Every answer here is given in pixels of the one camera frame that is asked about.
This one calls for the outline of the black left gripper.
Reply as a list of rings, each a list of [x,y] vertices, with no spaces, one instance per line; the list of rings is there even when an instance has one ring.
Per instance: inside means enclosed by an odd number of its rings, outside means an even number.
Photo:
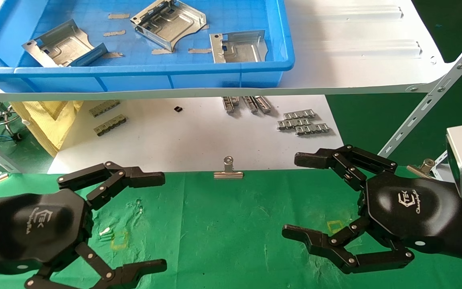
[[[163,258],[111,269],[88,245],[92,211],[99,210],[123,189],[165,185],[163,172],[145,173],[138,166],[100,163],[57,179],[59,192],[0,197],[0,275],[38,270],[26,289],[73,289],[50,280],[82,257],[100,276],[92,289],[135,289],[145,275],[167,270]],[[97,185],[86,201],[75,191]]]

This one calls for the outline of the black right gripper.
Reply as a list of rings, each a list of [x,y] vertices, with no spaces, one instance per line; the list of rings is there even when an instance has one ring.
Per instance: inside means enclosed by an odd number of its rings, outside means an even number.
[[[290,224],[282,228],[284,238],[304,243],[308,254],[330,260],[344,274],[403,269],[414,260],[407,248],[427,254],[462,253],[462,200],[452,183],[394,175],[394,161],[352,145],[298,152],[294,164],[331,169],[353,190],[364,190],[362,217],[332,236]],[[367,179],[359,169],[376,176]],[[364,232],[390,251],[347,251],[346,245]]]

